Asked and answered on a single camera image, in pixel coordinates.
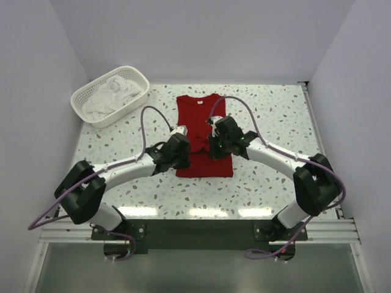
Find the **red t shirt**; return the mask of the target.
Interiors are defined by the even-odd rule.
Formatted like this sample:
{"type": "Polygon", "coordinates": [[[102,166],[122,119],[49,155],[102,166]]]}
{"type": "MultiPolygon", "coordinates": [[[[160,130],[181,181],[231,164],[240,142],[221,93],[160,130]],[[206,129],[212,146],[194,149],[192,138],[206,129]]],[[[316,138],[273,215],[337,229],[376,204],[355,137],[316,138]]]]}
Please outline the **red t shirt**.
{"type": "Polygon", "coordinates": [[[179,169],[176,176],[179,178],[231,178],[233,176],[232,157],[214,160],[210,157],[210,144],[208,136],[212,133],[212,127],[208,124],[210,113],[224,117],[225,102],[221,101],[212,110],[218,99],[217,93],[201,98],[188,95],[177,97],[178,125],[186,126],[187,137],[190,141],[191,166],[187,169],[179,169]]]}

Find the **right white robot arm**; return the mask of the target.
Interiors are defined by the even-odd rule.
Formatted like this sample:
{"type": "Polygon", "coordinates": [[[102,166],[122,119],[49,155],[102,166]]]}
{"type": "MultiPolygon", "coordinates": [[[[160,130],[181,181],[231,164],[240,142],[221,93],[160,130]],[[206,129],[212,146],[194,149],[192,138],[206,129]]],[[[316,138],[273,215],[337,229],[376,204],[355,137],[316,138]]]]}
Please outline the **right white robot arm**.
{"type": "Polygon", "coordinates": [[[212,127],[208,139],[213,159],[239,156],[273,168],[293,181],[296,199],[273,219],[280,229],[292,229],[302,220],[318,216],[342,193],[342,184],[322,154],[303,156],[262,141],[254,131],[244,133],[229,116],[213,116],[208,123],[212,127]]]}

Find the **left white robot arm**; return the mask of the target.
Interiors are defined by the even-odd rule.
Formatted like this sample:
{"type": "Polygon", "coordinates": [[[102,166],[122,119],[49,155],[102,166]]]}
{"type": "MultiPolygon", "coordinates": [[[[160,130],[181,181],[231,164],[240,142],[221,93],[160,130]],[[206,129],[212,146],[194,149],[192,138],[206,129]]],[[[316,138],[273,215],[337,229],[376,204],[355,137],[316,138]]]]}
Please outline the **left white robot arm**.
{"type": "Polygon", "coordinates": [[[100,230],[128,234],[125,216],[114,206],[102,203],[105,192],[139,178],[169,169],[190,167],[190,141],[175,132],[165,142],[146,148],[140,155],[110,164],[79,161],[60,183],[54,197],[75,225],[92,223],[100,230]]]}

